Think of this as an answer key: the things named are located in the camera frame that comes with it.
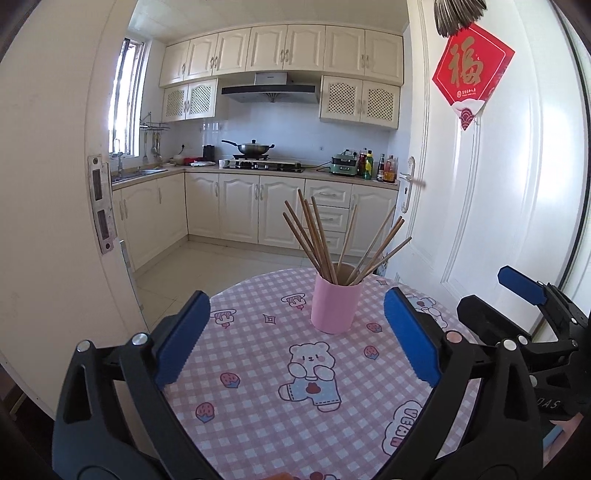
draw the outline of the range hood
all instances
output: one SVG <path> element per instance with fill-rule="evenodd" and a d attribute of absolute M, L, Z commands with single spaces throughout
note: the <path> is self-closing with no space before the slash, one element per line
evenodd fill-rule
<path fill-rule="evenodd" d="M 222 95 L 240 103 L 318 103 L 318 87 L 289 80 L 286 72 L 255 74 L 254 85 L 222 88 Z"/>

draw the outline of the chinese character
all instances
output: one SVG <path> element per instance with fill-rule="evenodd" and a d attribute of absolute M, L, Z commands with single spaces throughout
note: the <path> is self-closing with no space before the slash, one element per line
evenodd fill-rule
<path fill-rule="evenodd" d="M 484 64 L 480 60 L 472 59 L 472 56 L 474 55 L 474 49 L 470 47 L 473 43 L 474 37 L 468 37 L 462 43 L 463 54 L 461 73 L 459 69 L 460 54 L 457 51 L 457 43 L 451 49 L 453 58 L 448 68 L 452 71 L 452 83 L 454 83 L 456 87 L 460 86 L 460 76 L 462 77 L 463 83 L 466 85 L 477 85 L 480 83 L 480 74 L 482 73 Z"/>

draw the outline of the tassel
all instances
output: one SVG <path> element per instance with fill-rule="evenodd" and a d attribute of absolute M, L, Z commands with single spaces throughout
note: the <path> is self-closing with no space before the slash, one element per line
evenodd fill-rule
<path fill-rule="evenodd" d="M 485 0 L 435 0 L 437 33 L 447 38 L 467 28 L 486 10 Z"/>

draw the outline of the pink checkered tablecloth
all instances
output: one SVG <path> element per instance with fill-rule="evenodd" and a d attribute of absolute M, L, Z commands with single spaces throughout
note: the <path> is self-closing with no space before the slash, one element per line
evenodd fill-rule
<path fill-rule="evenodd" d="M 281 270 L 211 298 L 210 322 L 165 389 L 179 422 L 226 480 L 279 472 L 370 479 L 429 397 L 384 317 L 384 294 L 396 284 L 367 277 L 352 328 L 328 335 L 310 323 L 315 276 L 313 268 Z M 435 300 L 397 286 L 444 330 L 475 342 Z M 457 448 L 477 388 L 471 381 L 441 454 Z"/>

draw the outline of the window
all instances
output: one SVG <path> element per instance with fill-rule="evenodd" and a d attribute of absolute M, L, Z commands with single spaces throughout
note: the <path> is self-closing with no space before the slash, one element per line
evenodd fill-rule
<path fill-rule="evenodd" d="M 139 142 L 138 91 L 144 43 L 126 38 L 117 61 L 109 107 L 109 153 L 137 156 Z"/>

